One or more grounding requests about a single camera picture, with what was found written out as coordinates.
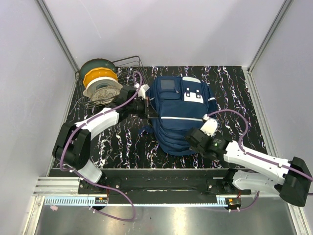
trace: dish rack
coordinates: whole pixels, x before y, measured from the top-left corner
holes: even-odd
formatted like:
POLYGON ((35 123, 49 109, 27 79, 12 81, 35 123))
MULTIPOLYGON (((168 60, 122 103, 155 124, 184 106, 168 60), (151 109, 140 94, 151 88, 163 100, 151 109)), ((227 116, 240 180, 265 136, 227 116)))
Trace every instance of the dish rack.
MULTIPOLYGON (((124 59, 112 61, 116 66, 116 74, 118 83, 123 86, 131 86, 133 87, 136 83, 139 83, 139 76, 135 79, 133 78, 133 73, 138 71, 141 73, 143 78, 143 84, 147 83, 147 73, 143 67, 141 59, 139 56, 131 56, 124 59)), ((79 102, 84 105, 87 109, 93 109, 98 106, 103 106, 102 102, 112 99, 114 96, 109 98, 94 100, 91 101, 90 98, 83 95, 83 91, 85 90, 85 86, 83 84, 83 78, 79 75, 77 71, 75 73, 76 79, 76 92, 78 94, 79 102)))

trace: white plate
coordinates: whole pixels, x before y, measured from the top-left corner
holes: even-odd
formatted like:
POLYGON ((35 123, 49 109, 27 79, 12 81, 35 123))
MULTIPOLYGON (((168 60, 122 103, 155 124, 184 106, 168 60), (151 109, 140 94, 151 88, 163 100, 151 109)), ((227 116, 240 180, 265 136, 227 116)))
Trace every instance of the white plate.
POLYGON ((110 87, 116 87, 119 90, 122 89, 122 85, 119 84, 114 78, 111 77, 99 77, 96 78, 95 80, 92 80, 86 89, 83 92, 84 96, 91 97, 91 95, 96 91, 96 88, 98 85, 107 85, 110 87))

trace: robotic arm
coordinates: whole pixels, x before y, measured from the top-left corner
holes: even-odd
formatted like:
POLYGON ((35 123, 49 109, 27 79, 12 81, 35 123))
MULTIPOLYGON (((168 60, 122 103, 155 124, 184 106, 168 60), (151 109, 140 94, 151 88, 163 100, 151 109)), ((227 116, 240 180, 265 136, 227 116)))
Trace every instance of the robotic arm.
MULTIPOLYGON (((121 122, 129 114, 136 114, 141 118, 156 118, 157 114, 151 108, 149 98, 145 97, 148 88, 148 85, 141 86, 137 99, 122 108, 108 112, 134 95, 134 88, 124 86, 120 95, 113 100, 109 107, 104 108, 98 114, 75 124, 64 123, 54 146, 53 156, 58 160, 61 159, 69 136, 77 127, 83 125, 68 146, 64 163, 77 170, 91 182, 104 184, 105 177, 101 170, 94 166, 89 159, 90 141, 105 129, 121 122)), ((237 142, 227 140, 221 134, 216 133, 218 124, 215 119, 204 116, 203 121, 205 123, 202 128, 193 128, 185 136, 192 150, 201 153, 206 158, 242 165, 257 172, 229 169, 222 180, 222 185, 226 190, 231 191, 237 188, 270 192, 278 194, 283 200, 293 205, 300 207, 305 205, 311 182, 305 177, 281 167, 282 165, 290 166, 311 176, 302 159, 294 157, 292 161, 289 161, 274 158, 246 147, 244 147, 245 152, 243 152, 237 142), (275 162, 278 166, 254 158, 246 154, 247 152, 275 162)))

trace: gray floor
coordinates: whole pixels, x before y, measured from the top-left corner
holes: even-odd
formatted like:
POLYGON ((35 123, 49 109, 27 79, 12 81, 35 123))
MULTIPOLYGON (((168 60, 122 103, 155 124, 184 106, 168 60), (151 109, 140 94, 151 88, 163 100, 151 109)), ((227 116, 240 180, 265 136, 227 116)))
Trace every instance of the gray floor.
MULTIPOLYGON (((244 198, 244 205, 252 201, 244 198)), ((130 217, 131 208, 104 208, 115 216, 130 217)), ((137 221, 120 222, 85 207, 44 206, 37 235, 293 235, 288 206, 279 198, 260 198, 240 213, 203 208, 137 208, 137 221)))

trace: blue backpack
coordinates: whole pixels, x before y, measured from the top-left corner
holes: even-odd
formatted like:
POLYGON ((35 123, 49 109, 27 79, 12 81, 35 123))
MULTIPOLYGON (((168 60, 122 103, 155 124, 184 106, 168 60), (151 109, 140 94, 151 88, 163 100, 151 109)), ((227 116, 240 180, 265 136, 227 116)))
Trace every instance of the blue backpack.
POLYGON ((146 95, 158 113, 152 118, 153 132, 162 150, 171 155, 193 154, 184 139, 192 127, 201 128, 203 116, 216 111, 210 87, 194 77, 157 77, 146 95))

